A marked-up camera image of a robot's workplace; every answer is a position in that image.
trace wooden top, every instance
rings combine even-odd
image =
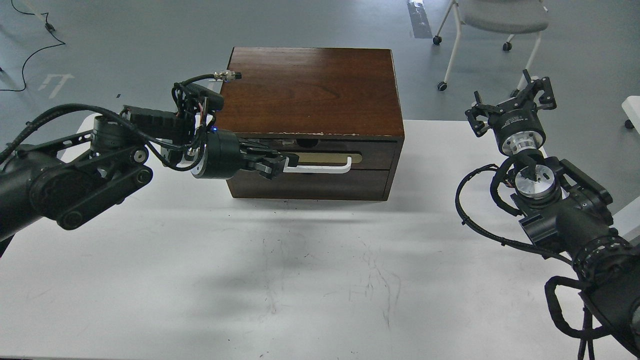
[[[235,47],[216,125],[263,138],[404,136],[391,50]]]

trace screw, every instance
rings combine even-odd
[[[147,153],[143,150],[136,150],[132,155],[133,161],[137,163],[143,163],[147,160]]]
[[[136,176],[136,180],[139,184],[147,184],[151,181],[151,172],[149,170],[140,170]]]
[[[82,225],[82,214],[79,211],[71,211],[62,219],[62,224],[68,229],[75,229]]]

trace chair leg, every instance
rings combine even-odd
[[[442,19],[442,22],[440,23],[440,27],[438,28],[438,32],[436,33],[436,36],[440,36],[440,32],[442,31],[442,26],[444,26],[444,22],[447,20],[447,17],[449,16],[449,12],[451,12],[451,8],[453,7],[453,4],[455,2],[456,0],[449,1],[449,6],[447,7],[447,13],[444,14],[444,19]]]
[[[509,35],[509,37],[507,38],[507,41],[502,45],[502,51],[509,51],[511,50],[511,41],[513,40],[513,38],[515,37],[515,34],[511,34]]]
[[[453,15],[456,18],[456,41],[453,43],[453,51],[451,52],[451,59],[449,59],[449,65],[447,66],[447,72],[444,74],[444,81],[438,84],[438,90],[444,91],[447,88],[447,80],[449,80],[449,74],[453,67],[453,61],[456,58],[458,52],[458,46],[460,45],[460,36],[462,35],[462,22],[460,21],[460,12],[458,11],[458,4],[453,9]]]
[[[533,58],[536,57],[536,53],[538,52],[538,48],[540,47],[541,41],[542,41],[542,31],[539,31],[536,36],[536,43],[535,45],[533,45],[533,51],[531,51],[531,56],[529,57],[529,61],[527,61],[527,66],[525,66],[525,69],[529,70],[531,68],[531,64],[533,63]],[[516,89],[522,90],[522,88],[524,87],[524,83],[525,83],[525,78],[523,75],[520,78],[520,82],[518,83],[518,86],[516,87]]]

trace wooden drawer cabinet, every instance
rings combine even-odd
[[[340,165],[345,174],[240,172],[234,197],[387,200],[404,140],[391,51],[235,47],[217,126],[301,155],[301,165]]]

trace chair seat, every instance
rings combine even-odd
[[[474,28],[526,34],[547,28],[547,12],[539,0],[459,0],[462,21]]]

